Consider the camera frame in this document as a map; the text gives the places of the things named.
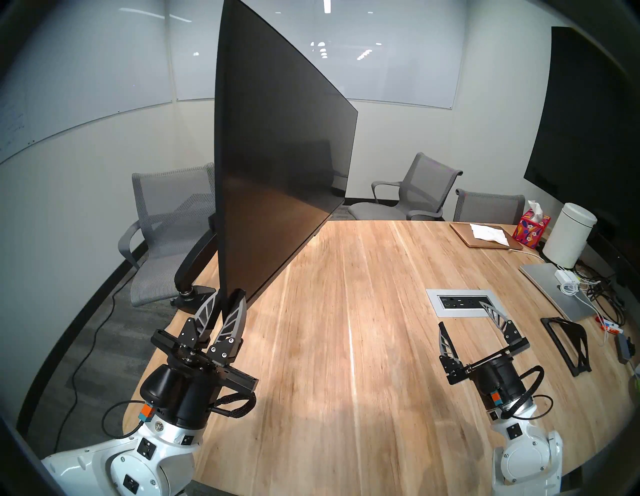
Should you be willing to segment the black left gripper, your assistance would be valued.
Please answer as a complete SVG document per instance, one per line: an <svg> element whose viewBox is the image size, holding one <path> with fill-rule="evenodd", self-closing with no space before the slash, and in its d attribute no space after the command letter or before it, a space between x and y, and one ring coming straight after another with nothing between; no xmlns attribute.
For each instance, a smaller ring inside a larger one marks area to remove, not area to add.
<svg viewBox="0 0 640 496"><path fill-rule="evenodd" d="M233 291L228 313L207 351L220 315L218 290L199 290L180 307L189 313L179 339L156 330L151 343L166 354L167 363L141 386L142 399L161 420L184 429L204 429L211 413L241 418L252 411L259 380L231 366L243 343L247 319L246 292Z"/></svg>

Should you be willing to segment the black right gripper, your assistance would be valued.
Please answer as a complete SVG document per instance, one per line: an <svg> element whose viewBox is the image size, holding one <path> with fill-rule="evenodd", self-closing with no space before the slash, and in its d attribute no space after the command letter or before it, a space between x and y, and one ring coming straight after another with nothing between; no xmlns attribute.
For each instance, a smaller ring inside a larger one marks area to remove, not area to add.
<svg viewBox="0 0 640 496"><path fill-rule="evenodd" d="M438 345L440 363L450 385L470 378L486 409L506 407L516 401L513 408L520 408L530 398L530 393L520 378L513 357L530 348L530 343L517 329L514 322L494 306L480 302L489 318L503 334L507 347L467 365L462 364L444 322L439 322Z"/></svg>

